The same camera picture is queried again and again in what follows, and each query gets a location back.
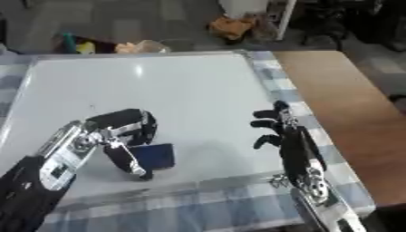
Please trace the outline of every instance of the yellow object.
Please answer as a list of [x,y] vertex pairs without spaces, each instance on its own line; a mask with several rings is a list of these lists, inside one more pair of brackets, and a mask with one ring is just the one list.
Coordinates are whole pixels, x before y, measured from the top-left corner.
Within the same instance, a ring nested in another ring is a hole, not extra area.
[[96,48],[92,42],[86,42],[76,45],[76,52],[80,54],[95,54]]

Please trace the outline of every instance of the table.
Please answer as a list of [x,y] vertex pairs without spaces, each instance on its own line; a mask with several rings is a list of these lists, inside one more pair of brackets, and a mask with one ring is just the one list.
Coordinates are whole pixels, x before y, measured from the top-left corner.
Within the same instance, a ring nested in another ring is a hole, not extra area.
[[[374,203],[368,192],[314,120],[275,57],[270,52],[249,55],[258,74],[266,80],[270,93],[293,102],[299,109],[296,111],[299,120],[316,132],[316,141],[329,167],[343,170],[343,175],[329,176],[337,190],[358,213],[371,213]],[[0,96],[3,101],[0,117],[7,114],[26,65],[33,58],[0,57]],[[301,222],[288,194],[289,188],[273,188],[268,183],[138,197],[141,192],[65,201],[46,219],[40,231],[246,231]]]
[[376,204],[405,203],[405,116],[342,53],[275,56]]

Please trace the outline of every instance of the clutter on floor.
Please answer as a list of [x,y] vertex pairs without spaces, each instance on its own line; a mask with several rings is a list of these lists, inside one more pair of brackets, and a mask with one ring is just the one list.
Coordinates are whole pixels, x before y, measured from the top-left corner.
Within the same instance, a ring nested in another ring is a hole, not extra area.
[[118,43],[115,47],[116,53],[170,53],[170,48],[162,43],[151,40],[144,40],[137,44]]

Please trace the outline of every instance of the chair leg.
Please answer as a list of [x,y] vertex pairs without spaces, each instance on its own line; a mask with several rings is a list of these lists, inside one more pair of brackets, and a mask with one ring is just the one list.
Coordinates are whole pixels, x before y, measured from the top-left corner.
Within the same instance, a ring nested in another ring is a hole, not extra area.
[[303,35],[303,39],[302,39],[302,42],[300,44],[303,45],[303,46],[306,46],[308,41],[309,41],[309,34],[305,33]]
[[338,35],[336,35],[334,33],[325,33],[324,35],[327,35],[328,37],[330,37],[334,41],[335,46],[336,46],[336,50],[338,52],[343,51],[343,42],[342,42],[340,36],[338,36]]
[[406,99],[406,95],[405,94],[392,94],[388,98],[389,98],[389,101],[391,101],[391,102],[397,102],[400,99]]
[[7,45],[7,20],[0,14],[0,44]]
[[31,0],[21,0],[21,3],[25,9],[31,8]]

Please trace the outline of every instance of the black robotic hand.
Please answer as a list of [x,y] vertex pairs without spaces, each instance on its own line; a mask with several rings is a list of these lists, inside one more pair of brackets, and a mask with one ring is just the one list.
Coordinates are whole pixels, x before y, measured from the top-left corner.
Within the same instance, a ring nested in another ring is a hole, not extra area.
[[87,119],[96,123],[98,129],[110,128],[112,136],[126,137],[129,146],[150,144],[157,130],[157,122],[148,111],[127,109],[98,115]]
[[107,130],[108,136],[120,138],[116,141],[112,140],[112,143],[107,144],[103,149],[119,169],[137,174],[143,180],[153,178],[152,170],[145,167],[142,168],[146,173],[139,174],[140,169],[137,167],[140,167],[140,164],[136,160],[136,154],[131,154],[127,148],[127,146],[139,146],[152,142],[157,130],[157,122],[150,112],[127,109],[92,117],[87,121],[94,122],[99,130]]
[[257,120],[251,122],[252,127],[269,128],[276,133],[261,136],[255,142],[254,148],[260,149],[265,143],[279,147],[285,174],[292,185],[299,188],[298,181],[306,176],[306,167],[310,166],[311,158],[318,159],[326,171],[324,159],[309,131],[298,124],[287,103],[277,101],[273,110],[256,111],[254,117]]
[[24,157],[0,178],[0,231],[33,232],[44,222],[66,191],[44,188],[39,170],[44,157]]

